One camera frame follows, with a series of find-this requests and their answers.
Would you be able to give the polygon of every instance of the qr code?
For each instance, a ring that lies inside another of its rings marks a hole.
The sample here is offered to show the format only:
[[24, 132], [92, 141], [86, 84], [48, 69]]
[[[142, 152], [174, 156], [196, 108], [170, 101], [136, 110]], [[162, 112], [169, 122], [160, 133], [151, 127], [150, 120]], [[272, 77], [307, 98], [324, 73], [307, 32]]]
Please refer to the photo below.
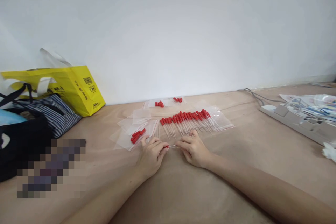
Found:
[[91, 84], [92, 83], [92, 80], [91, 80], [90, 77], [83, 78], [83, 80], [85, 81], [86, 84]]

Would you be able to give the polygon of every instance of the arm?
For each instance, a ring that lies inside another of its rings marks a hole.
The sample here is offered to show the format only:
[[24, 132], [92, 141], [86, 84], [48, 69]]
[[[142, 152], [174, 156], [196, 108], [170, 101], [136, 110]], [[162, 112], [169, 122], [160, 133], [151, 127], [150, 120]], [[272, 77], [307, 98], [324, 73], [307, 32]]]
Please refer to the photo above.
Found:
[[216, 173], [283, 223], [335, 223], [336, 212], [304, 191], [251, 166], [210, 153], [197, 131], [176, 142], [187, 161]]
[[141, 139], [142, 153], [134, 168], [119, 179], [113, 181], [105, 191], [70, 216], [63, 223], [108, 223], [125, 201], [148, 178], [153, 176], [161, 166], [164, 155], [169, 150], [168, 143], [152, 138], [146, 144], [146, 138]]

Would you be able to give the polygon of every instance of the white wall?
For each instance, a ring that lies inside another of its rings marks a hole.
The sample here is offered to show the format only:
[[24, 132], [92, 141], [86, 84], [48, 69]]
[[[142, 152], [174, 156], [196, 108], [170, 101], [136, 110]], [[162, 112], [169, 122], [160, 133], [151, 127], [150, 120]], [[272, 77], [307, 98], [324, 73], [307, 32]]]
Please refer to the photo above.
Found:
[[38, 51], [49, 46], [88, 65], [108, 104], [336, 74], [335, 0], [0, 4], [11, 37], [0, 43], [0, 71], [47, 66]]

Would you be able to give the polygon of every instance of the white tissue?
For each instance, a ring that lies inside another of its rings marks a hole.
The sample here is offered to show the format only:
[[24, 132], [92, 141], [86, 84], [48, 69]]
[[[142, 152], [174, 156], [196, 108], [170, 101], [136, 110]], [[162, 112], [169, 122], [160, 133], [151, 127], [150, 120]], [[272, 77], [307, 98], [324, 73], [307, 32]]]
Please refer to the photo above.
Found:
[[323, 143], [323, 144], [325, 146], [325, 149], [322, 149], [322, 154], [326, 158], [332, 159], [336, 163], [336, 149], [334, 149], [334, 147], [332, 147], [328, 143]]

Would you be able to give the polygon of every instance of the power strip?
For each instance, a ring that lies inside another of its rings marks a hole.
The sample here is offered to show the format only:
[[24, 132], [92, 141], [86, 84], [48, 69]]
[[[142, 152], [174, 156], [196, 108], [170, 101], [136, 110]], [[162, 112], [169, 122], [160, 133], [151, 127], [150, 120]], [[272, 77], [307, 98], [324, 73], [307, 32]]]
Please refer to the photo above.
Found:
[[285, 104], [279, 104], [277, 107], [265, 105], [260, 108], [260, 111], [321, 145], [326, 142], [336, 147], [336, 126], [334, 124], [305, 119], [288, 110]]

